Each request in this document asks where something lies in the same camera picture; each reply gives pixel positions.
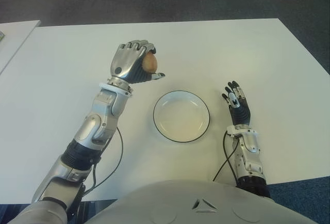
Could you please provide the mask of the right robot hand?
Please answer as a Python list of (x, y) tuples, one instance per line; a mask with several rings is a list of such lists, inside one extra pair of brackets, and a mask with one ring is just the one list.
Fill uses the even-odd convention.
[(227, 102), (233, 125), (250, 125), (251, 112), (242, 88), (236, 81), (228, 82), (226, 94), (222, 98)]

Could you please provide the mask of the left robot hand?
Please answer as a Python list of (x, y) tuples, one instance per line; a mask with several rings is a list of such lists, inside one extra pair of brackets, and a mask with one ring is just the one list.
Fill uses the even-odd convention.
[(128, 84), (158, 80), (164, 73), (149, 72), (143, 68), (147, 54), (156, 53), (155, 46), (147, 40), (134, 40), (120, 44), (110, 66), (109, 83), (124, 81)]

